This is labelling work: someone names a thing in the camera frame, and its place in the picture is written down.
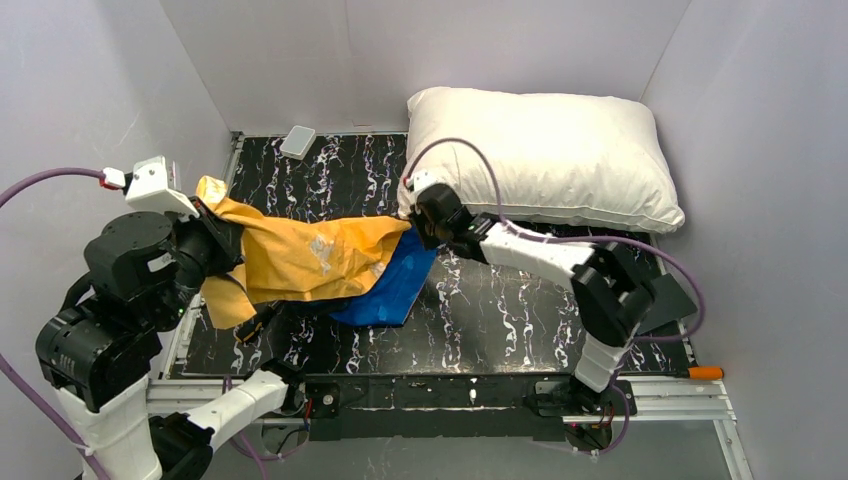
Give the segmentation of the yellow and blue pillowcase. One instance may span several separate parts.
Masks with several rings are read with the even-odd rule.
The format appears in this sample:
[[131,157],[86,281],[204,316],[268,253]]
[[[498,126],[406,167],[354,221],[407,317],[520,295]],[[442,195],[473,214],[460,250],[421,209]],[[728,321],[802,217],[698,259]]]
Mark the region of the yellow and blue pillowcase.
[[199,180],[196,194],[220,219],[243,227],[243,264],[208,278],[201,293],[212,325],[230,329],[274,301],[328,306],[357,327],[402,325],[437,253],[407,221],[389,216],[305,223],[263,215],[227,195],[224,181]]

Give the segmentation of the white pillow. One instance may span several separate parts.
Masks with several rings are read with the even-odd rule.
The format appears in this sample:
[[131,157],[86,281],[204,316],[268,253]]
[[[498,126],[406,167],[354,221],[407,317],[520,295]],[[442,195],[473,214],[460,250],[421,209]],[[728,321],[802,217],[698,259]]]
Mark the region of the white pillow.
[[405,179],[475,213],[668,234],[685,223],[651,110],[612,96],[431,87],[407,102]]

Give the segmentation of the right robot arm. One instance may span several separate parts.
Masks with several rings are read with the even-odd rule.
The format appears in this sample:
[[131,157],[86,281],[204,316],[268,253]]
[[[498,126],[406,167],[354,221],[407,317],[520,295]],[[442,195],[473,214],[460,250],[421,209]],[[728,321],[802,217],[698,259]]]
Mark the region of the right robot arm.
[[572,386],[595,395],[608,389],[656,296],[623,243],[520,234],[494,214],[471,213],[451,186],[426,171],[404,179],[402,190],[426,248],[445,246],[459,257],[525,271],[570,291],[586,333]]

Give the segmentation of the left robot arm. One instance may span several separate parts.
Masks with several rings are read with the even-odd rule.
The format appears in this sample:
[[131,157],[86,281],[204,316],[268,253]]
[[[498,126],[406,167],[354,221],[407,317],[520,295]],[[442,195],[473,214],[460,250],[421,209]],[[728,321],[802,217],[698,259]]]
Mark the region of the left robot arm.
[[163,156],[103,175],[130,212],[87,244],[92,295],[71,295],[39,333],[35,351],[82,450],[85,478],[198,479],[222,445],[293,403],[304,376],[270,360],[201,406],[150,415],[159,336],[179,325],[204,281],[242,265],[242,228],[183,194],[176,165]]

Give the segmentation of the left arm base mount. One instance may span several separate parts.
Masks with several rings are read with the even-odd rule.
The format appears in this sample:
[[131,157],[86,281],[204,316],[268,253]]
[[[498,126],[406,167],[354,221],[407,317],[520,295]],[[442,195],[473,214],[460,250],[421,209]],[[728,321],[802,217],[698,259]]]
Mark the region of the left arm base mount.
[[307,375],[301,367],[277,358],[262,364],[260,370],[277,375],[287,385],[281,405],[271,410],[274,415],[309,422],[340,414],[341,390],[337,383]]

